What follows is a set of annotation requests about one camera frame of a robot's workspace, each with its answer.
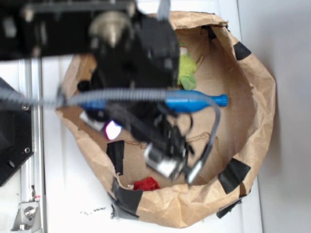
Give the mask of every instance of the paper bag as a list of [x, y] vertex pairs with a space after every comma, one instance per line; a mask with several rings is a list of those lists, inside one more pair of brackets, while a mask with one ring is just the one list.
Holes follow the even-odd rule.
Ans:
[[[173, 183], [146, 166], [145, 145], [122, 131], [116, 141], [121, 149], [122, 173], [107, 155], [108, 141], [79, 119], [82, 109], [63, 108], [57, 114], [76, 138], [89, 166], [121, 209], [139, 220], [183, 228], [200, 221], [247, 195], [269, 148], [275, 113], [276, 84], [260, 61], [235, 37], [227, 22], [205, 13], [172, 12], [171, 24], [180, 41], [198, 63], [196, 90], [207, 95], [227, 94], [228, 106], [221, 109], [221, 121], [213, 150], [199, 177], [187, 185], [181, 176]], [[92, 55], [74, 56], [63, 88], [67, 96], [77, 92], [77, 83], [89, 80], [96, 67]], [[193, 114], [193, 129], [187, 135], [195, 149], [193, 165], [201, 155], [214, 121], [212, 108]], [[189, 116], [170, 119], [185, 133]], [[161, 189], [132, 191], [129, 185], [152, 176]]]

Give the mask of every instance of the black electrical tape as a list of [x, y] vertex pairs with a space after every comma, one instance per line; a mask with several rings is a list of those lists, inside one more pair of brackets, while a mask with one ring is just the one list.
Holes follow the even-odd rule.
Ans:
[[217, 217], [219, 219], [221, 219], [223, 216], [225, 216], [226, 214], [228, 214], [229, 212], [231, 212], [231, 210], [237, 205], [237, 204], [241, 204], [242, 201], [241, 199], [237, 200], [235, 203], [227, 206], [226, 208], [221, 209], [220, 211], [218, 211], [216, 213]]
[[236, 189], [243, 182], [250, 169], [250, 166], [239, 160], [231, 159], [225, 170], [218, 175], [225, 193], [228, 194]]
[[252, 52], [241, 42], [235, 44], [233, 48], [238, 61], [243, 60], [244, 58], [252, 54]]
[[123, 175], [124, 141], [111, 142], [107, 145], [107, 155], [112, 161], [116, 173]]
[[118, 181], [114, 180], [112, 185], [112, 192], [117, 199], [116, 205], [133, 215], [136, 215], [138, 205], [143, 193], [143, 190], [127, 190], [119, 186]]
[[208, 37], [212, 40], [217, 38], [215, 32], [212, 30], [210, 26], [202, 26], [202, 28], [206, 29], [208, 31]]

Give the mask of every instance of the white wall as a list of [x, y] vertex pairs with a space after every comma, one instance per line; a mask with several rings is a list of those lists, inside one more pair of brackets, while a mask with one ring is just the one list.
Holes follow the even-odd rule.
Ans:
[[274, 75], [275, 127], [259, 172], [265, 233], [311, 229], [311, 1], [238, 0], [243, 43]]

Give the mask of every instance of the gray cable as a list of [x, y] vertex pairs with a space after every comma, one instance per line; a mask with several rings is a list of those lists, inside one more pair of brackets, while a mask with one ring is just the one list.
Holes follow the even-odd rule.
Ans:
[[160, 5], [157, 10], [157, 20], [158, 21], [168, 21], [170, 19], [171, 1], [170, 0], [160, 0]]

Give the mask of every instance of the black tape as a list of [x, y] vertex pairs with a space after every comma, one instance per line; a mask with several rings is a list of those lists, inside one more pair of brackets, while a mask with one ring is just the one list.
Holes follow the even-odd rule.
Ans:
[[107, 155], [115, 166], [116, 173], [123, 175], [124, 141], [107, 144]]
[[113, 182], [112, 192], [117, 201], [115, 204], [122, 210], [136, 215], [136, 211], [143, 193], [143, 190], [127, 190], [119, 186], [117, 180]]
[[202, 26], [202, 28], [205, 28], [208, 31], [208, 37], [211, 40], [217, 38], [216, 34], [214, 33], [214, 31], [212, 30], [210, 26]]
[[243, 60], [244, 58], [248, 57], [252, 52], [241, 42], [238, 42], [233, 46], [235, 56], [238, 61]]
[[226, 214], [228, 214], [229, 212], [231, 212], [231, 210], [237, 205], [237, 204], [241, 204], [241, 198], [238, 199], [236, 202], [234, 202], [233, 204], [226, 206], [225, 208], [220, 209], [220, 211], [218, 211], [216, 213], [217, 217], [219, 219], [221, 219], [223, 216], [225, 216]]
[[218, 175], [218, 179], [222, 184], [225, 193], [228, 194], [236, 189], [245, 179], [250, 169], [250, 166], [239, 160], [231, 159], [225, 170]]
[[130, 220], [139, 220], [139, 217], [137, 215], [133, 215], [121, 209], [118, 206], [118, 202], [113, 203], [111, 206], [112, 206], [111, 219], [120, 217], [120, 218], [125, 218], [125, 219], [130, 219]]

